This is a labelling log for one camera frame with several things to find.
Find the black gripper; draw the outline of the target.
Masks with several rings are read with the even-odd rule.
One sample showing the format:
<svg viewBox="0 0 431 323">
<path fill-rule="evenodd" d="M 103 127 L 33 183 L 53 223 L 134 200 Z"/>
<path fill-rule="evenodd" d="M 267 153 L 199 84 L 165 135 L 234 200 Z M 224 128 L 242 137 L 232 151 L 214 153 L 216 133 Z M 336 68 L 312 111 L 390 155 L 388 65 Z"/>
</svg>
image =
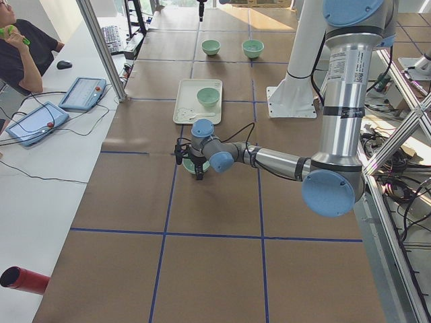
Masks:
<svg viewBox="0 0 431 323">
<path fill-rule="evenodd" d="M 196 172 L 196 179 L 202 180 L 203 173 L 206 171 L 205 162 L 206 158 L 203 156 L 196 156 L 192 153 L 189 153 L 189 160 L 191 161 L 190 171 Z"/>
<path fill-rule="evenodd" d="M 202 22 L 205 10 L 205 0 L 197 0 L 197 2 L 199 3 L 199 21 Z"/>
</svg>

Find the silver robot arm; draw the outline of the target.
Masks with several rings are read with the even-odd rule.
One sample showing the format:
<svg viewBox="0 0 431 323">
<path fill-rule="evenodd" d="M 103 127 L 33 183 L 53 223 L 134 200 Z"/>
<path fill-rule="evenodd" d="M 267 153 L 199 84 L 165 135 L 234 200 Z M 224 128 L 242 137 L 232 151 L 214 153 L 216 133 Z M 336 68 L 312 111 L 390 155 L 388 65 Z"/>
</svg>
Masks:
<svg viewBox="0 0 431 323">
<path fill-rule="evenodd" d="M 357 156 L 372 51 L 392 45 L 396 1 L 324 1 L 325 44 L 330 51 L 319 150 L 298 157 L 243 142 L 223 143 L 213 123 L 193 124 L 185 155 L 218 173 L 241 162 L 302 183 L 302 198 L 315 213 L 338 217 L 351 211 L 364 192 Z"/>
</svg>

